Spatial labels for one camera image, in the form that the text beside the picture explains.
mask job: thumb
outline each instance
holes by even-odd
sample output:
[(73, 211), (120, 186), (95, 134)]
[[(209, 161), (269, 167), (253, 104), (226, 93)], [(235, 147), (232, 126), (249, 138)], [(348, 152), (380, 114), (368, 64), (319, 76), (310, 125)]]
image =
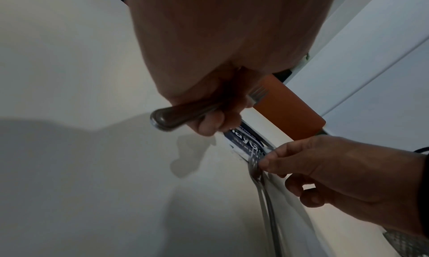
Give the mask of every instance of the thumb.
[(315, 179), (317, 177), (314, 177), (314, 172), (321, 162), (322, 158), (317, 151), (309, 149), (288, 157), (270, 159), (267, 164), (259, 166), (269, 173), (281, 175), (300, 173)]

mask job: white table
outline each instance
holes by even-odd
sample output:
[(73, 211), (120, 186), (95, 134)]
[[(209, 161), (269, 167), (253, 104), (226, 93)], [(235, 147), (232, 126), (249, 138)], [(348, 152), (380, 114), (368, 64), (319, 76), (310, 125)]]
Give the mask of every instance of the white table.
[[(0, 0), (0, 11), (1, 256), (267, 254), (256, 188), (223, 136), (149, 125), (168, 103), (124, 4)], [(290, 141), (255, 110), (243, 116)], [(394, 256), (376, 226), (309, 214), (337, 256)]]

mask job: fork handle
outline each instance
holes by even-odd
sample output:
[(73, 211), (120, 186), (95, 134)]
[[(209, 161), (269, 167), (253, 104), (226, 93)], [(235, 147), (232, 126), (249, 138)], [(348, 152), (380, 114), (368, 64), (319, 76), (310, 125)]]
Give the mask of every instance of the fork handle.
[(158, 109), (151, 114), (151, 124), (161, 131), (173, 131), (218, 109), (229, 100), (215, 98)]

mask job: fork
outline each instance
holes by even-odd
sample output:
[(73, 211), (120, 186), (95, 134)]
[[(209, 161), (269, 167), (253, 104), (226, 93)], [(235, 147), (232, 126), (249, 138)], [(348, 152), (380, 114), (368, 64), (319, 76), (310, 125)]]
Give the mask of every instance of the fork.
[[(259, 86), (251, 91), (249, 97), (254, 104), (257, 104), (267, 93), (268, 91), (263, 86)], [(232, 97), (218, 97), (158, 109), (151, 114), (151, 124), (161, 131), (173, 131), (187, 122), (199, 119), (207, 113), (215, 111), (231, 99)]]
[[(266, 147), (266, 149), (264, 148), (265, 153), (271, 152), (272, 150), (273, 149), (271, 147)], [(271, 236), (273, 238), (275, 257), (282, 257), (282, 246), (280, 242), (280, 235), (277, 229), (277, 222), (276, 217), (274, 215), (273, 204), (271, 203), (271, 199), (268, 195), (267, 189), (265, 188), (264, 174), (262, 170), (258, 167), (258, 161), (261, 158), (262, 154), (253, 149), (248, 161), (249, 174), (256, 187), (264, 193), (265, 201), (267, 203), (269, 226), (271, 229)]]

